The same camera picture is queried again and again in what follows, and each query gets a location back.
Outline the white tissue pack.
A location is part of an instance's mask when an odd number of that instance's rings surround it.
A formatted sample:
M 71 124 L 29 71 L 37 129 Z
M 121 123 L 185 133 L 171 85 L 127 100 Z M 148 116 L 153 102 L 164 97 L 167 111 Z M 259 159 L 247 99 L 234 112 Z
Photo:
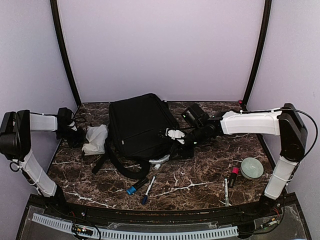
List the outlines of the white tissue pack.
M 106 152 L 105 142 L 108 137 L 108 128 L 105 124 L 100 126 L 88 126 L 82 151 L 85 156 L 102 155 Z

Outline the green white glue stick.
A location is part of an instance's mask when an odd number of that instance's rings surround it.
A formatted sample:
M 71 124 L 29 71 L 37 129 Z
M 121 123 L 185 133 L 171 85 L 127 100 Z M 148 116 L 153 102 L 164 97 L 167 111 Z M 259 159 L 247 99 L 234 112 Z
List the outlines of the green white glue stick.
M 155 170 L 159 170 L 161 166 L 162 166 L 162 164 L 160 164 L 160 163 L 159 163 L 159 164 L 156 164 L 156 165 L 154 166 L 154 169 L 155 169 Z

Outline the black student backpack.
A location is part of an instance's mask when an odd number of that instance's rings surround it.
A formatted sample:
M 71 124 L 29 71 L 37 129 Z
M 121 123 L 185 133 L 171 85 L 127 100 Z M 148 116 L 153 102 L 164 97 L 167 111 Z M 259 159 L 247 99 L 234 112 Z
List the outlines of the black student backpack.
M 125 177 L 140 180 L 150 172 L 150 160 L 168 155 L 173 140 L 163 134 L 178 129 L 169 106 L 156 94 L 148 93 L 110 103 L 105 153 L 92 169 L 97 174 L 106 160 Z

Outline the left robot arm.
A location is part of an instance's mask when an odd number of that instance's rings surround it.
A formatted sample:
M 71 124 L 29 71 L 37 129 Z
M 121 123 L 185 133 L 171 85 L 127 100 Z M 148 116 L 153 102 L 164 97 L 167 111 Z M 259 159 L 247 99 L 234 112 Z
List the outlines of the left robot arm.
M 85 131 L 77 126 L 73 111 L 62 107 L 57 114 L 33 113 L 28 109 L 6 112 L 0 125 L 0 153 L 16 165 L 11 170 L 21 172 L 30 185 L 44 197 L 62 196 L 63 192 L 50 179 L 36 160 L 32 150 L 31 132 L 55 133 L 70 148 L 81 147 Z

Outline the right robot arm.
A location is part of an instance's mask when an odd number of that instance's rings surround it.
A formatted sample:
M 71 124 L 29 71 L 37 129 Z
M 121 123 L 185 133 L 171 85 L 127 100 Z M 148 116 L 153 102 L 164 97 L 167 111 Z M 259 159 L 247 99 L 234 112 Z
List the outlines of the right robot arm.
M 165 136 L 184 147 L 195 146 L 203 140 L 235 134 L 265 134 L 280 137 L 279 160 L 264 190 L 264 198 L 255 205 L 255 213 L 266 217 L 275 208 L 276 200 L 291 180 L 300 162 L 311 151 L 307 148 L 308 130 L 298 110 L 291 103 L 268 110 L 228 110 L 208 115 L 198 104 L 182 113 L 192 129 L 185 133 L 178 128 L 167 128 Z

